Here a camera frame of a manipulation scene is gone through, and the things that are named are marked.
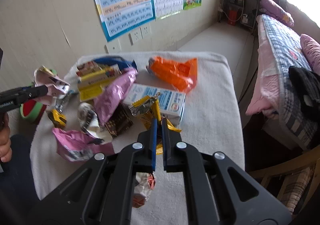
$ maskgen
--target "human hand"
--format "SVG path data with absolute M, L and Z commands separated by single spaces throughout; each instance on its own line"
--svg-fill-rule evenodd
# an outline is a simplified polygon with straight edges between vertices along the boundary
M 3 127 L 0 131 L 0 159 L 2 162 L 8 162 L 11 160 L 12 150 L 9 128 L 9 116 L 8 113 L 4 114 L 3 117 Z

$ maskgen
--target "wooden chair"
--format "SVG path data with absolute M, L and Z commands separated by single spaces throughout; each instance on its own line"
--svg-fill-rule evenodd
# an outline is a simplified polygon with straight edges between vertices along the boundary
M 283 196 L 284 190 L 288 184 L 288 180 L 290 176 L 288 174 L 292 174 L 297 171 L 301 171 L 307 167 L 315 165 L 315 170 L 313 177 L 311 178 L 310 188 L 303 203 L 301 209 L 305 207 L 307 202 L 310 200 L 314 192 L 316 191 L 319 183 L 320 183 L 320 146 L 315 147 L 314 149 L 305 152 L 301 156 L 298 156 L 290 161 L 284 162 L 282 164 L 278 164 L 269 168 L 249 172 L 249 174 L 254 179 L 262 179 L 261 185 L 264 188 L 267 188 L 270 179 L 272 177 L 279 177 L 282 175 L 286 175 L 284 182 L 281 186 L 281 189 L 277 195 L 277 199 L 280 200 Z

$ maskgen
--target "metal rivet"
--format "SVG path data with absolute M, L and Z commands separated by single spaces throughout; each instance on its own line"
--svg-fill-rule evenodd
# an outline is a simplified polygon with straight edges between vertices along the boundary
M 139 143 L 139 142 L 135 142 L 135 143 L 132 144 L 132 147 L 134 149 L 141 149 L 143 147 L 143 145 L 141 143 Z
M 187 147 L 187 144 L 185 142 L 178 142 L 176 146 L 177 148 L 183 149 Z
M 216 153 L 214 154 L 214 157 L 217 158 L 217 159 L 222 160 L 222 159 L 225 158 L 225 155 L 224 155 L 224 153 L 222 153 L 222 152 L 216 152 Z
M 95 160 L 103 160 L 104 159 L 104 154 L 102 154 L 102 153 L 97 153 L 97 154 L 95 154 L 94 155 L 94 159 Z

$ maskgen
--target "pink blanket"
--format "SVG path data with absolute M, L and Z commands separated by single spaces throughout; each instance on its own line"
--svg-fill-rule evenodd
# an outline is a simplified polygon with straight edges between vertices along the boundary
M 259 49 L 258 76 L 246 115 L 262 112 L 269 118 L 277 118 L 280 90 L 276 61 L 261 16 L 257 17 Z

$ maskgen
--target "white tablecloth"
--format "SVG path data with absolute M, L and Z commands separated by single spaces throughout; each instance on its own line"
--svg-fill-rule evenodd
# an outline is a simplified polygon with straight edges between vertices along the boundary
M 240 114 L 234 92 L 232 75 L 225 57 L 209 52 L 139 52 L 117 54 L 135 60 L 139 75 L 137 83 L 172 87 L 148 74 L 146 65 L 150 57 L 160 55 L 177 61 L 198 58 L 198 84 L 186 97 L 185 112 L 180 123 L 182 140 L 194 145 L 200 152 L 212 154 L 222 151 L 244 168 L 244 146 Z M 76 65 L 104 55 L 84 56 L 70 69 L 68 76 L 76 77 Z M 80 130 L 77 120 L 78 99 L 73 99 L 64 114 L 65 130 Z M 142 123 L 131 118 L 134 125 L 113 140 L 115 152 L 136 141 L 144 131 Z M 80 165 L 64 160 L 56 153 L 56 139 L 52 122 L 43 115 L 34 136 L 30 158 L 36 192 L 43 199 Z M 181 173 L 163 171 L 162 155 L 156 158 L 156 186 L 149 201 L 139 209 L 132 209 L 131 224 L 187 224 L 184 184 Z

